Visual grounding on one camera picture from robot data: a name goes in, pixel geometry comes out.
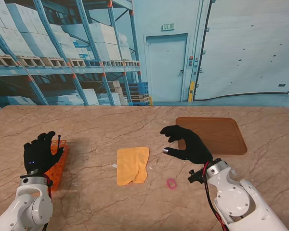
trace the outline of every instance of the black glove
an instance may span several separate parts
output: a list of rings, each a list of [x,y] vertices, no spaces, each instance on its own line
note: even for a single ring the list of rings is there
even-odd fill
[[[61,158],[63,148],[60,148],[55,155],[52,155],[52,138],[56,133],[50,131],[47,134],[42,133],[37,140],[24,145],[24,160],[27,174],[34,172],[35,175],[41,175],[47,172]]]
[[[164,148],[165,154],[172,155],[181,160],[189,160],[194,164],[205,164],[213,159],[212,154],[202,142],[201,138],[189,129],[180,127],[179,125],[167,126],[160,131],[161,134],[170,137],[168,142],[179,141],[184,139],[186,144],[185,150],[173,148]]]

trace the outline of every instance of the warehouse backdrop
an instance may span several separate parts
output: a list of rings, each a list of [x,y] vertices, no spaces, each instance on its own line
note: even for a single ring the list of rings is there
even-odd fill
[[[289,0],[0,0],[0,107],[252,94],[289,94]]]

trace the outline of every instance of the yellow sponge cloth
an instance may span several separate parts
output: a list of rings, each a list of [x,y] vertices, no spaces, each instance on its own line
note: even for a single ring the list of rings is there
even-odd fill
[[[148,174],[146,164],[149,159],[149,148],[125,148],[117,152],[117,184],[125,185],[144,183]]]

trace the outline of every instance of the table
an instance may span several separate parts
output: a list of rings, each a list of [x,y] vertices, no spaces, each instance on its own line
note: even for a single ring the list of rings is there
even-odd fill
[[[169,144],[159,131],[180,116],[237,121],[248,152],[222,158],[237,180],[257,187],[289,229],[289,108],[284,107],[7,106],[0,112],[0,214],[25,174],[23,144],[54,130],[71,150],[48,231],[220,231],[204,186],[187,180],[189,170],[202,166],[162,153]],[[117,150],[128,147],[150,148],[148,178],[117,186],[113,164]],[[176,180],[175,190],[167,188],[168,178]],[[213,186],[210,193],[215,198]]]

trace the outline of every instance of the wooden tray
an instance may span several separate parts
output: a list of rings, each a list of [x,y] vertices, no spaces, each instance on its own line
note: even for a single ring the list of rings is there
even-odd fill
[[[240,129],[231,118],[179,117],[176,124],[195,132],[212,155],[244,155],[247,152]],[[185,149],[184,140],[178,142]]]

